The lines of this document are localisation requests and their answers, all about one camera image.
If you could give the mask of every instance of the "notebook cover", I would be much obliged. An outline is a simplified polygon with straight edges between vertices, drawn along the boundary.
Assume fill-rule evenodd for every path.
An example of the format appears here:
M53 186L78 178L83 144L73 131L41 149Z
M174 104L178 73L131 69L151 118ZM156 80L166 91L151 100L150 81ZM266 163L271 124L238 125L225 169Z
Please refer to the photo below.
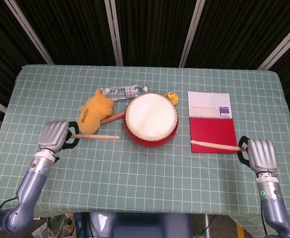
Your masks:
M237 146L233 119L189 118L189 123L192 140ZM236 151L209 148L194 144L191 144L191 152L236 153Z

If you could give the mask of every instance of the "white notebook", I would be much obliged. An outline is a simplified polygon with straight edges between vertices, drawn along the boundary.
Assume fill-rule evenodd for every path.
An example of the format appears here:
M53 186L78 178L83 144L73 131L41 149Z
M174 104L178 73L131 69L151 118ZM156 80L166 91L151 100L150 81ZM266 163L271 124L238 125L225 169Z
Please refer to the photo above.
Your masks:
M190 118L232 118L228 93L188 92L188 106Z

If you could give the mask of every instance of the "spiral binding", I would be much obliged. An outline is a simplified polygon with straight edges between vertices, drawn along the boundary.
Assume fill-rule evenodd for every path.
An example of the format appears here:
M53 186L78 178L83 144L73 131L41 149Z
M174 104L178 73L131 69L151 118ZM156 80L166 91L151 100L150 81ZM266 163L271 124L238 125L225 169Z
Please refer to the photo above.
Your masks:
M222 117L222 116L191 116L191 118L230 119L230 117Z

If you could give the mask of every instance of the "tablecloth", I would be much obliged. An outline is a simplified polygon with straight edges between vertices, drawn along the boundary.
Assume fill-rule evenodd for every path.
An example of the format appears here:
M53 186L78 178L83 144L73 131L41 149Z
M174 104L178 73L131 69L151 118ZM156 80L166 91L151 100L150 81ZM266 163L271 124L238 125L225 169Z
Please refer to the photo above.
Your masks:
M122 119L98 133L121 137L84 140L63 150L35 207L41 216L67 211L228 214L263 236L255 174L235 154L191 153L187 91L229 93L236 138L274 142L278 178L290 215L290 115L276 73L256 70L26 65L19 73L0 131L0 204L15 196L49 121L77 119L98 87L147 86L174 91L179 127L158 148L133 143ZM123 111L130 100L115 102ZM5 208L15 206L7 203Z

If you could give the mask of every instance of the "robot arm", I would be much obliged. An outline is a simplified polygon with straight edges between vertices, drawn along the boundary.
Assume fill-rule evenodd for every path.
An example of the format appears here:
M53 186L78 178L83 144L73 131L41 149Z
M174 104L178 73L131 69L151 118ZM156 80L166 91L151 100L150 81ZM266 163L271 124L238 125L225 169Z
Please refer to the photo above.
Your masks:
M18 206L13 209L0 209L0 231L19 233L29 228L35 205L49 172L59 159L55 153L61 149L74 148L78 144L79 139L75 139L71 144L65 143L72 134L69 127L74 127L75 132L78 133L75 121L54 121L44 128L38 142L40 150L35 154L18 188Z
M255 172L265 221L278 233L278 236L268 235L266 238L290 238L290 219L280 182L274 174L278 169L274 145L271 141L254 140L246 136L241 137L239 146L243 143L247 144L249 160L246 160L240 151L238 158L242 164Z

